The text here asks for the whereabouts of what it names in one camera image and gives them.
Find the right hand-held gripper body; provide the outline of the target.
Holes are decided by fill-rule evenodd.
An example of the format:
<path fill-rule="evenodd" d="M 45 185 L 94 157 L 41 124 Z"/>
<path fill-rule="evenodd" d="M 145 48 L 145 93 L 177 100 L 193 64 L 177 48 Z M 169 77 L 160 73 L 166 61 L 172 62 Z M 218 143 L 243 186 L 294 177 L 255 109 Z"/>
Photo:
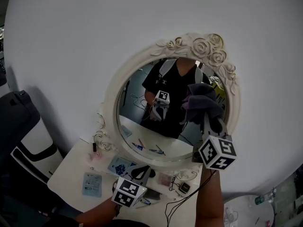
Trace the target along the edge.
<path fill-rule="evenodd" d="M 225 133 L 221 137 L 203 133 L 201 145 L 193 148 L 191 162 L 201 163 L 211 170 L 225 170 L 236 158 L 231 135 Z"/>

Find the grey fleece cloth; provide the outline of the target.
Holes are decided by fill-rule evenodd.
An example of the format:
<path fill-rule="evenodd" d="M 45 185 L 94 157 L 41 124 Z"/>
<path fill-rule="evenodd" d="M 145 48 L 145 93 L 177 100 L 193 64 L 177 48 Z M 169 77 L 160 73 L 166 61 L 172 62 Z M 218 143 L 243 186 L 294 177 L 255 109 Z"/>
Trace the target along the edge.
<path fill-rule="evenodd" d="M 216 93 L 213 87 L 206 83 L 195 83 L 187 86 L 187 96 L 182 100 L 182 111 L 185 113 L 180 124 L 193 122 L 205 125 L 205 114 L 209 117 L 212 131 L 221 133 L 223 130 L 219 119 L 223 117 L 224 110 L 216 102 Z"/>

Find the white oval ornate mirror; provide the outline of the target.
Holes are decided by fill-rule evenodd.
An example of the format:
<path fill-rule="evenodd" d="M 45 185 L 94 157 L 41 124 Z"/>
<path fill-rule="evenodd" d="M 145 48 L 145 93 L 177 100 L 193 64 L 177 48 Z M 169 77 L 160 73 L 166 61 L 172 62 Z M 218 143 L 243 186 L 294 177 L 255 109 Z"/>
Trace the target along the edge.
<path fill-rule="evenodd" d="M 136 163 L 156 169 L 185 167 L 202 143 L 203 126 L 180 124 L 187 86 L 206 83 L 228 134 L 240 114 L 240 86 L 223 38 L 188 33 L 159 40 L 127 60 L 111 79 L 101 118 L 118 150 Z"/>

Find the person's left forearm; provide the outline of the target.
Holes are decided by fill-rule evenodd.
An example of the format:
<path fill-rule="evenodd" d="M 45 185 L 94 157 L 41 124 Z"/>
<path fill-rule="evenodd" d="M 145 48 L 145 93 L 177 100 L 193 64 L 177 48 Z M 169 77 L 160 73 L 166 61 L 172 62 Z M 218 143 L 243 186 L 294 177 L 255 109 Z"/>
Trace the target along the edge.
<path fill-rule="evenodd" d="M 75 220 L 90 226 L 93 224 L 107 224 L 119 214 L 121 207 L 122 205 L 111 201 L 111 198 L 109 198 L 89 211 L 81 213 Z"/>

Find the person's right forearm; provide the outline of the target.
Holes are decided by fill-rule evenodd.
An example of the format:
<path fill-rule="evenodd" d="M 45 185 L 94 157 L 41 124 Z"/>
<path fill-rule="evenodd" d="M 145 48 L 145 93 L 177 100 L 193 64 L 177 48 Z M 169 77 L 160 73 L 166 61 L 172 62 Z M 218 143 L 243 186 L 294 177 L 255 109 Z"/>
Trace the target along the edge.
<path fill-rule="evenodd" d="M 200 183 L 210 179 L 198 192 L 195 227 L 224 227 L 224 204 L 220 174 L 203 167 Z"/>

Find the white dressing table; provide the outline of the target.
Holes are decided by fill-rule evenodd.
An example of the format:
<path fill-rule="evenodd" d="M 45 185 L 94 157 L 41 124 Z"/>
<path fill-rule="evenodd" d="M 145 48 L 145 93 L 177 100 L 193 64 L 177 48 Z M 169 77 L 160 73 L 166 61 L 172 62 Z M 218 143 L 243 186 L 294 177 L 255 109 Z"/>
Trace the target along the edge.
<path fill-rule="evenodd" d="M 88 161 L 88 153 L 92 153 L 93 146 L 82 139 L 71 148 L 47 183 L 48 188 L 61 197 L 74 209 L 86 212 L 101 204 L 112 196 L 112 185 L 117 175 L 107 167 L 112 159 L 118 155 L 117 150 L 102 151 L 100 160 Z M 91 197 L 82 194 L 83 176 L 94 173 L 102 176 L 101 197 Z M 118 218 L 139 221 L 150 227 L 167 227 L 166 215 L 179 203 L 184 195 L 180 192 L 170 192 L 167 186 L 157 183 L 158 176 L 148 180 L 147 187 L 161 193 L 156 205 L 136 209 L 143 203 L 137 203 L 133 208 L 122 207 Z"/>

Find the grey pouch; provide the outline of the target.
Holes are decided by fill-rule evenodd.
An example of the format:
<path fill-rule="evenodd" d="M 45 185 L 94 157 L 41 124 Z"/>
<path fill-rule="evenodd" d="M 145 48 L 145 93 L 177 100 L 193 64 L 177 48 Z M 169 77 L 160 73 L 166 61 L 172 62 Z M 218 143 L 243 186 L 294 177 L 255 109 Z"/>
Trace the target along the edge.
<path fill-rule="evenodd" d="M 161 193 L 155 191 L 155 190 L 152 190 L 152 189 L 147 189 L 144 197 L 146 199 L 151 199 L 151 200 L 160 200 L 160 196 L 161 196 Z"/>

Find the clear pink makeup palette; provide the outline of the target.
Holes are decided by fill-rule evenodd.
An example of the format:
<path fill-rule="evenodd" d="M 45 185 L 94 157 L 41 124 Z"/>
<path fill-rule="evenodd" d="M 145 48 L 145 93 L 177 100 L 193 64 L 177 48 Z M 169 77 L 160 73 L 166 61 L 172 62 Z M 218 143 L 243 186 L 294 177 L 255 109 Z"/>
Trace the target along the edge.
<path fill-rule="evenodd" d="M 172 177 L 170 175 L 159 173 L 157 183 L 163 186 L 170 186 L 170 183 L 172 181 Z"/>

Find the black eyelash curler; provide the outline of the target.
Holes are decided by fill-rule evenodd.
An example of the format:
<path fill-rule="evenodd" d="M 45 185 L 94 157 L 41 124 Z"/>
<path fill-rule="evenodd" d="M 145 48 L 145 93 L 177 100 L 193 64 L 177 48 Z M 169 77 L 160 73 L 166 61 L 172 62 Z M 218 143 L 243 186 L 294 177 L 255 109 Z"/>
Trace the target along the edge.
<path fill-rule="evenodd" d="M 169 191 L 170 192 L 177 192 L 181 186 L 181 181 L 176 177 L 172 177 L 171 182 L 169 184 Z"/>

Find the person's black shirt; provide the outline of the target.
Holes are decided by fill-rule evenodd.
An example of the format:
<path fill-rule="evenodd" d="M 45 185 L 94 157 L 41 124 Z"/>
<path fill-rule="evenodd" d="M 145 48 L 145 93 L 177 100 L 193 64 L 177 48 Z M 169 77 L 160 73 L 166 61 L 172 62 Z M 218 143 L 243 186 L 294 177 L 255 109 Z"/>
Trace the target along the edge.
<path fill-rule="evenodd" d="M 93 224 L 92 226 L 88 224 L 83 224 L 77 222 L 75 219 L 57 215 L 51 218 L 48 222 L 43 224 L 41 227 L 149 227 L 147 224 L 127 220 L 127 219 L 114 219 L 107 224 Z"/>

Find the small pink jar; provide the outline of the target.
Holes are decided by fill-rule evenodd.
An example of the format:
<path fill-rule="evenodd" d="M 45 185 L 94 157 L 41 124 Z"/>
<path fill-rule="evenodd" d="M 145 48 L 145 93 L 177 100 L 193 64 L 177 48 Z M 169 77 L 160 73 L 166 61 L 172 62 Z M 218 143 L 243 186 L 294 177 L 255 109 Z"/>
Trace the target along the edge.
<path fill-rule="evenodd" d="M 92 152 L 92 153 L 88 153 L 88 161 L 95 161 L 95 160 L 100 160 L 102 158 L 102 154 L 98 151 L 96 152 Z"/>

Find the pale blue sheet mask packet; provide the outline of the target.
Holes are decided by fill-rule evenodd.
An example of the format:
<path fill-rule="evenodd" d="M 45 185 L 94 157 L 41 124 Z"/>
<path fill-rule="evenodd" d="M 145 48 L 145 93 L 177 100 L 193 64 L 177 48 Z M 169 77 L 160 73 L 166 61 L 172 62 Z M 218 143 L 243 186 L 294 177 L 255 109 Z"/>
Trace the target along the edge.
<path fill-rule="evenodd" d="M 91 197 L 101 197 L 102 176 L 85 173 L 83 176 L 82 194 Z"/>

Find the small black square case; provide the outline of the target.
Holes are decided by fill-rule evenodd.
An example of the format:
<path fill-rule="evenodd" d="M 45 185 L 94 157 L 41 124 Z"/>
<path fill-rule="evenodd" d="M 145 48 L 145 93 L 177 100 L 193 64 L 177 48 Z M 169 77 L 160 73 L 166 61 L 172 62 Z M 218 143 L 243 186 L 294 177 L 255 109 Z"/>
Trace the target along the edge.
<path fill-rule="evenodd" d="M 189 193 L 189 190 L 190 190 L 190 185 L 186 182 L 182 182 L 179 187 L 178 187 L 178 190 L 181 192 L 181 193 L 184 193 L 184 194 L 188 194 Z"/>

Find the clear bottle with green label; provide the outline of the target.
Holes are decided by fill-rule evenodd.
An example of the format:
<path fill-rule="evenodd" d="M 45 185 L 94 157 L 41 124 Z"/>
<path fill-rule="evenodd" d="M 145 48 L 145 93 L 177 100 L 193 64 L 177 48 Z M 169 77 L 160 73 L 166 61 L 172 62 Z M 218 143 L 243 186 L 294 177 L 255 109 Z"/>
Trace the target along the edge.
<path fill-rule="evenodd" d="M 256 197 L 255 204 L 260 205 L 266 201 L 269 203 L 273 203 L 275 195 L 276 195 L 276 189 L 273 188 L 271 191 L 267 192 L 266 194 Z"/>

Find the white round ribbed side table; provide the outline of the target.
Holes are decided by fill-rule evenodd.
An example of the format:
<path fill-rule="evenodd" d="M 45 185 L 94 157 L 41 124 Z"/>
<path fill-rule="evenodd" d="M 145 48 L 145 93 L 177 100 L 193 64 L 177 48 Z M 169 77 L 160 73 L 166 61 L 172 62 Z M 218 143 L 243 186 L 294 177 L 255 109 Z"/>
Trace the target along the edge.
<path fill-rule="evenodd" d="M 273 227 L 275 217 L 273 203 L 266 201 L 256 205 L 256 197 L 258 196 L 243 195 L 224 204 L 224 208 L 229 207 L 238 212 L 238 227 L 266 227 L 268 220 L 270 221 L 270 227 Z"/>

